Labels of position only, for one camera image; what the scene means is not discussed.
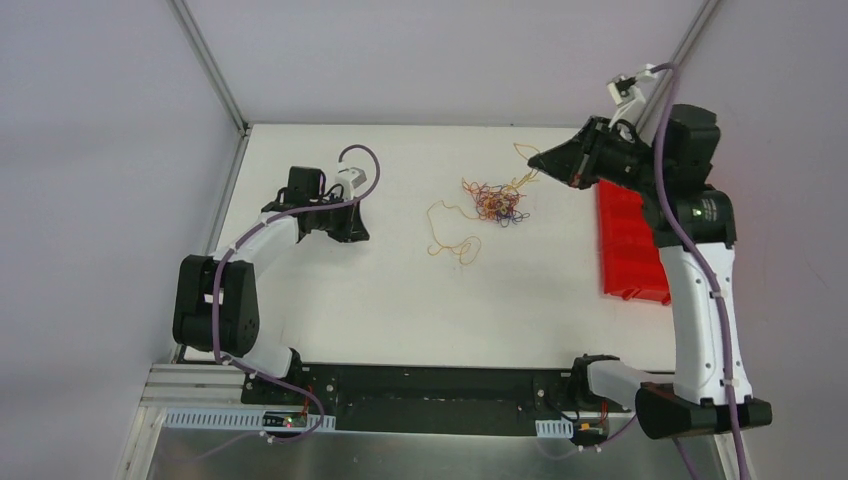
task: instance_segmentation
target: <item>metal frame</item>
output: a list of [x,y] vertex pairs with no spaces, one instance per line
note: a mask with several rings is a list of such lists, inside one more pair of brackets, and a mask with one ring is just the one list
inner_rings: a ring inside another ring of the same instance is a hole
[[[695,14],[695,18],[692,19],[692,23],[689,24],[689,28],[686,29],[683,39],[680,40],[680,44],[678,44],[677,48],[674,50],[674,54],[669,60],[670,62],[677,65],[683,65],[686,60],[689,59],[689,55],[701,39],[707,25],[709,25],[710,20],[713,19],[715,12],[718,11],[718,7],[723,2],[724,0],[704,0],[704,3],[701,4],[701,8],[698,9],[698,13]],[[645,104],[645,108],[642,109],[642,114],[639,115],[639,119],[636,120],[636,131],[638,133],[641,134],[647,127],[648,122],[654,118],[657,113],[657,109],[662,104],[662,100],[665,98],[670,87],[671,76],[663,75],[663,78],[651,92],[650,97],[648,97],[648,102]]]
[[[682,64],[689,58],[694,46],[702,37],[721,3],[722,0],[704,0],[672,55],[672,62]],[[218,95],[239,133],[236,153],[215,210],[212,231],[204,245],[205,250],[210,252],[217,245],[223,228],[224,218],[250,140],[250,128],[186,1],[168,0],[168,4],[197,56],[210,86]],[[637,121],[639,131],[644,129],[655,116],[668,88],[669,79],[666,77],[653,90]],[[173,360],[176,360],[178,350],[175,350]],[[119,480],[144,480],[147,478],[159,432],[169,407],[256,409],[256,405],[242,405],[240,403],[243,381],[243,373],[231,367],[218,365],[153,365],[139,402],[139,408],[121,457],[116,478]],[[277,405],[272,408],[279,409],[285,408],[285,406]],[[726,436],[718,436],[714,441],[725,476],[735,478],[736,465],[731,442]]]
[[244,137],[247,131],[247,121],[244,119],[244,115],[242,115],[235,97],[233,97],[233,92],[227,86],[227,82],[221,74],[221,69],[218,68],[218,63],[215,62],[215,58],[212,56],[209,45],[206,44],[206,40],[200,32],[200,27],[197,26],[191,10],[188,8],[185,0],[168,0],[168,5],[170,5],[174,17],[180,24],[186,40],[191,45],[191,49],[197,56],[200,66],[203,68],[204,73],[206,73],[209,83],[230,115],[230,119],[235,124],[239,134]]

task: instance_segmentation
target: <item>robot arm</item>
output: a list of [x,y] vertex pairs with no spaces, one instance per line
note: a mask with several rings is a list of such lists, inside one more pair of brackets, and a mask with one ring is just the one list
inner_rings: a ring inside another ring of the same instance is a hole
[[[322,230],[341,243],[365,241],[369,234],[362,224],[359,203],[321,211],[302,211],[274,222],[280,213],[303,207],[327,206],[352,200],[356,189],[366,181],[365,172],[338,164],[332,186],[325,191],[324,172],[315,168],[292,167],[288,184],[277,197],[262,208],[248,232],[265,225],[261,231],[238,245],[224,267],[220,305],[221,350],[239,357],[253,370],[276,378],[288,374],[295,352],[281,348],[261,328],[256,298],[256,281],[289,247],[299,243],[313,230]],[[212,350],[212,285],[215,270],[230,250],[226,245],[210,256],[190,255],[180,266],[174,310],[173,336],[177,343],[201,351]]]
[[[716,273],[727,305],[732,365],[724,363],[721,319],[709,278],[687,251],[663,214],[654,175],[654,148],[642,141],[633,122],[644,106],[637,86],[655,78],[647,65],[633,77],[619,76],[608,88],[618,111],[612,119],[591,117],[568,142],[530,158],[528,165],[586,189],[601,179],[638,192],[671,288],[676,341],[673,376],[652,375],[609,355],[575,360],[568,395],[589,407],[601,397],[636,411],[650,438],[714,434],[731,428],[737,406],[740,425],[771,423],[771,406],[755,399],[742,366],[733,311],[732,266],[736,230],[729,198],[706,183],[720,132],[712,112],[674,105],[663,144],[665,191],[675,218]],[[732,378],[735,398],[727,398]]]

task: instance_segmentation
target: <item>white table surface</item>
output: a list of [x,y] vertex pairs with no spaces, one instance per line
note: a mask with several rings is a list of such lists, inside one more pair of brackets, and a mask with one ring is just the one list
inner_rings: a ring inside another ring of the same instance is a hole
[[[634,367],[674,368],[671,309],[601,294],[596,195],[543,174],[526,185],[518,226],[434,210],[446,243],[477,235],[477,260],[461,266],[433,244],[425,211],[435,201],[473,212],[469,181],[498,184],[527,172],[513,142],[550,148],[574,129],[256,125],[227,211],[221,244],[255,221],[286,184],[289,167],[322,168],[362,143],[383,178],[363,201],[371,240],[338,244],[313,232],[258,282],[262,328],[308,362],[471,367],[570,367],[608,353]],[[349,165],[371,160],[351,152]]]

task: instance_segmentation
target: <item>wire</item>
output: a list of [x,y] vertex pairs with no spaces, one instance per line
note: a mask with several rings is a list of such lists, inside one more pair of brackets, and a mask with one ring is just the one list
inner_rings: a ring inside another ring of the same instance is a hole
[[521,213],[515,207],[521,201],[522,195],[511,183],[506,185],[489,186],[477,182],[469,183],[462,179],[462,188],[471,195],[476,204],[479,220],[491,221],[508,227],[529,217],[529,213]]
[[602,426],[604,424],[604,422],[607,421],[608,417],[609,417],[609,405],[607,404],[607,400],[604,399],[604,401],[601,403],[601,418],[598,419],[598,425]]
[[[427,220],[430,222],[430,232],[433,234],[433,241],[436,242],[438,248],[434,251],[433,248],[436,245],[430,245],[427,247],[427,253],[430,254],[431,257],[435,257],[436,255],[444,252],[445,250],[451,252],[459,258],[459,263],[461,265],[471,265],[474,263],[474,260],[477,260],[477,254],[480,253],[480,249],[483,248],[483,241],[480,240],[480,237],[476,235],[471,235],[465,237],[465,240],[459,242],[456,245],[447,245],[439,241],[439,238],[436,236],[436,227],[433,226],[433,217],[430,215],[430,212],[436,205],[442,205],[448,210],[459,210],[465,218],[469,220],[477,220],[477,217],[472,217],[465,213],[459,205],[448,205],[444,200],[439,200],[438,202],[430,205],[430,208],[427,209]],[[469,252],[472,252],[471,258],[468,259]]]
[[215,455],[216,453],[220,452],[221,450],[224,450],[224,449],[230,447],[231,445],[234,445],[234,444],[244,440],[245,438],[259,437],[259,433],[260,432],[256,432],[256,431],[244,432],[240,435],[236,435],[235,437],[227,440],[226,442],[218,445],[217,447],[210,448],[209,450],[207,450],[207,451],[205,451],[205,452],[203,452],[199,455],[195,455],[194,457],[174,458],[174,457],[171,457],[170,455],[168,455],[167,453],[165,453],[165,450],[166,450],[165,448],[157,448],[156,449],[157,452],[158,452],[157,456],[161,457],[163,460],[165,460],[166,462],[170,462],[170,463],[197,462],[197,461],[203,460],[204,458],[211,457],[212,455]]
[[327,190],[327,193],[321,195],[321,198],[322,199],[329,198],[330,195],[333,194],[333,190],[335,190],[337,187],[339,188],[339,190],[341,190],[341,192],[338,195],[338,198],[344,197],[344,185],[342,185],[341,183],[337,183],[337,184],[333,185],[332,187],[330,187],[330,189]]
[[[530,161],[530,157],[528,157],[527,155],[524,155],[524,153],[521,151],[521,148],[529,148],[530,150],[533,150],[534,152],[536,152],[536,155],[539,155],[539,154],[542,153],[542,152],[539,151],[538,148],[534,147],[533,145],[527,145],[526,143],[513,143],[512,148],[514,148],[515,151],[518,152],[519,155],[521,155],[521,158],[523,158],[524,160],[527,160],[527,161]],[[537,181],[537,180],[535,180],[535,178],[536,178],[536,175],[538,175],[538,174],[539,174],[538,170],[536,170],[535,168],[531,168],[530,173],[521,177],[521,180],[516,181],[516,179],[513,178],[511,185],[516,190],[518,190],[519,188],[524,186],[525,183]]]
[[[630,417],[630,420],[628,420],[627,423],[625,423],[624,426],[621,427],[617,432],[615,432],[609,438],[607,438],[606,440],[604,440],[603,442],[601,442],[601,443],[599,443],[595,446],[598,449],[598,452],[600,452],[601,447],[609,446],[612,442],[614,442],[618,438],[620,438],[624,434],[624,432],[628,431],[635,423],[636,423],[636,415],[633,415],[632,417]],[[549,460],[554,460],[554,461],[565,460],[567,458],[573,457],[574,455],[577,455],[578,453],[583,452],[582,448],[577,448],[575,450],[571,450],[570,452],[568,452],[564,455],[552,455],[552,454],[546,452],[544,448],[542,448],[542,445],[538,442],[538,440],[536,441],[536,449],[539,450],[539,453],[541,453],[542,456],[544,456],[545,458],[547,458]]]
[[565,412],[563,412],[561,408],[554,405],[554,402],[553,402],[553,400],[551,400],[550,395],[545,394],[544,398],[545,398],[545,403],[548,404],[548,408],[550,408],[551,410],[556,410],[557,413],[559,413],[559,416],[562,417],[563,420],[571,422],[574,425],[576,425],[580,421],[580,412],[577,409],[574,410],[574,414],[577,416],[577,419],[573,419],[573,418],[569,417],[568,415],[566,415]]
[[674,446],[677,447],[677,451],[680,452],[680,458],[683,460],[683,464],[686,465],[689,476],[692,477],[692,480],[701,480],[701,475],[698,474],[698,469],[695,468],[695,462],[692,461],[692,457],[689,456],[689,452],[683,447],[680,439],[672,438],[671,440],[674,442]]
[[701,270],[704,271],[704,274],[707,277],[707,282],[710,285],[710,289],[715,293],[713,299],[716,303],[719,324],[721,325],[722,359],[724,363],[725,377],[727,379],[727,381],[724,382],[724,388],[725,397],[727,397],[727,405],[730,409],[730,430],[733,435],[733,444],[736,449],[736,461],[739,464],[739,478],[740,480],[749,480],[751,478],[751,474],[748,471],[748,463],[745,460],[745,445],[742,441],[742,430],[739,427],[739,411],[736,405],[736,389],[733,387],[733,344],[731,340],[730,315],[728,315],[727,312],[727,302],[725,302],[724,297],[721,295],[721,285],[719,284],[718,278],[710,266],[710,263],[701,251],[698,250],[698,246],[677,221],[677,217],[675,217],[674,210],[671,208],[671,204],[668,201],[668,195],[665,191],[663,147],[665,146],[665,133],[668,127],[668,120],[671,117],[671,108],[674,104],[674,98],[677,96],[677,89],[679,86],[679,75],[677,70],[678,66],[674,63],[663,63],[651,69],[651,73],[666,71],[666,75],[671,76],[671,87],[669,89],[668,98],[666,98],[662,114],[660,115],[660,123],[657,126],[657,134],[654,139],[654,179],[657,184],[657,196],[659,197],[660,207],[662,208],[663,214],[668,219],[671,229],[674,230],[674,233],[678,236],[678,238],[680,238],[680,241],[683,242],[686,250],[692,254],[695,261],[701,267]]
[[232,356],[228,355],[227,358],[225,359],[221,355],[221,332],[220,332],[221,304],[220,304],[219,299],[220,299],[220,295],[221,295],[221,278],[223,277],[224,267],[226,266],[226,264],[230,260],[230,258],[232,258],[232,256],[236,253],[236,250],[238,250],[242,245],[244,245],[248,240],[250,240],[254,235],[259,233],[266,226],[268,226],[268,225],[270,225],[274,222],[277,222],[277,221],[279,221],[283,218],[286,218],[286,217],[290,217],[290,216],[305,213],[305,212],[326,211],[326,210],[334,210],[334,209],[337,209],[337,208],[349,207],[351,205],[358,204],[359,202],[361,202],[362,200],[367,198],[369,195],[371,195],[371,192],[374,191],[374,188],[380,182],[380,160],[377,158],[377,155],[374,153],[373,150],[366,147],[365,145],[356,144],[356,145],[350,145],[350,146],[346,147],[344,150],[341,151],[341,153],[339,154],[339,163],[341,163],[344,160],[344,156],[348,152],[350,152],[351,150],[355,150],[355,149],[364,150],[366,153],[368,153],[371,156],[371,159],[374,161],[374,168],[375,168],[374,181],[371,183],[371,186],[369,186],[368,189],[362,195],[360,195],[356,198],[353,198],[351,200],[341,202],[341,203],[293,208],[293,209],[288,210],[286,212],[281,212],[281,213],[278,213],[276,215],[269,217],[268,220],[267,220],[267,223],[259,223],[259,224],[255,225],[253,228],[251,228],[250,230],[248,230],[247,232],[245,232],[244,235],[239,237],[239,239],[235,241],[234,246],[227,249],[227,251],[224,253],[221,260],[218,262],[218,267],[215,269],[215,277],[214,277],[214,280],[212,282],[212,353],[215,357],[215,362],[219,363],[219,364],[224,364],[224,362],[231,363],[236,368],[238,368],[239,370],[242,370],[245,373],[255,375],[256,377],[261,378],[261,379],[263,379],[267,382],[273,383],[273,384],[278,385],[280,387],[283,387],[287,390],[291,390],[295,393],[299,393],[300,395],[305,396],[312,403],[314,403],[315,407],[318,409],[318,413],[319,413],[320,418],[318,419],[318,422],[315,423],[315,425],[313,425],[312,427],[309,427],[308,429],[302,431],[301,433],[299,433],[299,434],[297,434],[293,437],[288,437],[288,438],[269,437],[269,441],[272,442],[272,443],[296,442],[298,440],[303,440],[306,437],[313,434],[315,432],[315,430],[317,430],[322,425],[324,425],[324,417],[325,417],[324,406],[321,404],[321,401],[318,400],[318,397],[316,397],[313,393],[311,393],[309,391],[306,391],[306,390],[304,390],[300,387],[297,387],[295,385],[292,385],[290,383],[284,382],[283,380],[275,378],[275,377],[268,375],[266,373],[257,371],[255,369],[245,365],[244,363],[240,362],[238,359],[236,359]]
[[[312,385],[308,386],[309,393],[315,393],[312,391]],[[309,397],[305,397],[303,400],[303,410],[300,411],[300,416],[305,417],[309,414]]]
[[327,176],[324,175],[324,171],[321,170],[321,173],[318,175],[319,185],[318,185],[318,196],[324,196],[324,188],[327,186]]

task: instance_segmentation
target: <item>red storage bin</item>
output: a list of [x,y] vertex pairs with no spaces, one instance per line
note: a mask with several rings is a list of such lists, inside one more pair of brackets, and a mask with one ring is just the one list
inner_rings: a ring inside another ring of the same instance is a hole
[[604,293],[671,304],[659,250],[642,218],[642,198],[603,180],[597,191]]

